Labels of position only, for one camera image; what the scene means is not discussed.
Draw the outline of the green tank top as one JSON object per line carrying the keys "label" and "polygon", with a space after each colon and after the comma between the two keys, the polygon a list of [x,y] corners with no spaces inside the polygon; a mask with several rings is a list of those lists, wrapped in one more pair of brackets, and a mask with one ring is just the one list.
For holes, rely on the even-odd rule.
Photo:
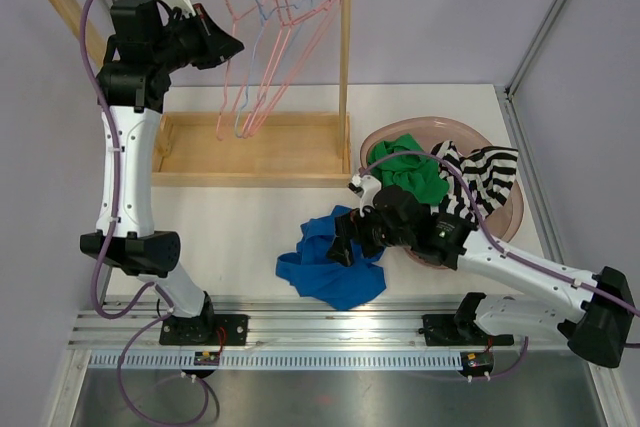
{"label": "green tank top", "polygon": [[448,182],[440,177],[439,164],[428,157],[404,155],[408,151],[423,151],[411,134],[378,142],[369,151],[368,164],[394,153],[400,156],[381,163],[371,174],[383,187],[399,186],[413,194],[418,202],[437,207],[449,190]]}

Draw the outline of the blue tank top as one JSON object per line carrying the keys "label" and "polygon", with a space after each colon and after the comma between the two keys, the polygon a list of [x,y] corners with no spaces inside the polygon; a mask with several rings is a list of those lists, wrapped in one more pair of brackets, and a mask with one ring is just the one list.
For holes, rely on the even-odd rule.
{"label": "blue tank top", "polygon": [[386,288],[384,269],[377,264],[380,253],[365,257],[354,244],[354,264],[346,267],[327,257],[335,237],[335,219],[348,213],[337,205],[327,216],[300,225],[301,239],[292,252],[278,256],[277,277],[286,280],[301,297],[320,300],[337,311],[348,311],[368,303]]}

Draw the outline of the pink wire hanger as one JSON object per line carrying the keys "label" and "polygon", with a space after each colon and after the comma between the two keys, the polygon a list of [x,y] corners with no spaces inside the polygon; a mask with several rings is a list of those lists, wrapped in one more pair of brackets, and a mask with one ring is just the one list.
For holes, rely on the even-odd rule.
{"label": "pink wire hanger", "polygon": [[317,24],[318,24],[317,20],[311,20],[306,23],[305,27],[302,28],[299,36],[296,38],[294,45],[292,46],[291,50],[287,54],[286,58],[283,60],[280,66],[280,70],[276,74],[276,77],[274,80],[275,85],[279,85],[281,83],[287,71],[293,66],[294,62],[298,59],[298,57],[303,51],[303,48],[307,44],[308,39],[313,34],[313,31],[315,30]]}

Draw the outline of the black white striped tank top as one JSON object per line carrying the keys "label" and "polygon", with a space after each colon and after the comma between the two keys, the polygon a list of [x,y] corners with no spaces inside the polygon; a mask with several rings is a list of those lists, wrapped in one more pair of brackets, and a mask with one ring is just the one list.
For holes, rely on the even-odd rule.
{"label": "black white striped tank top", "polygon": [[[485,146],[462,155],[452,140],[436,144],[431,154],[448,162],[466,183],[482,219],[504,206],[516,181],[519,152],[517,149]],[[439,176],[449,190],[432,213],[447,213],[478,224],[472,202],[457,178],[444,167]]]}

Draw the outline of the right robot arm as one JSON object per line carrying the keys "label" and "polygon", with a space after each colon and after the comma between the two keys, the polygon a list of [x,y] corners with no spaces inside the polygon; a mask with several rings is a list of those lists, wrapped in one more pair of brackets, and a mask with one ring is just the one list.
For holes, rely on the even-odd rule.
{"label": "right robot arm", "polygon": [[509,200],[517,174],[516,149],[487,145],[462,154],[444,140],[424,149],[410,134],[374,143],[350,182],[356,208],[335,207],[305,222],[296,248],[281,254],[276,275],[299,295],[337,310],[382,293],[379,259],[402,248],[436,267],[469,272],[531,297],[492,301],[470,292],[453,315],[424,326],[444,346],[507,343],[514,336],[560,336],[593,364],[616,368],[631,348],[639,311],[625,275],[549,262],[493,236],[488,217]]}

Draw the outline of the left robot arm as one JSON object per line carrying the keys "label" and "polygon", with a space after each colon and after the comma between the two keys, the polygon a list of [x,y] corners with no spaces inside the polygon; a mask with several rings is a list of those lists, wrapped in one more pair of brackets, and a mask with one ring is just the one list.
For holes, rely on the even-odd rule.
{"label": "left robot arm", "polygon": [[106,144],[102,207],[80,249],[168,298],[161,344],[221,345],[229,324],[216,318],[209,294],[181,266],[178,233],[154,227],[152,163],[171,74],[215,68],[244,46],[199,3],[114,0],[110,16],[114,33],[95,78]]}

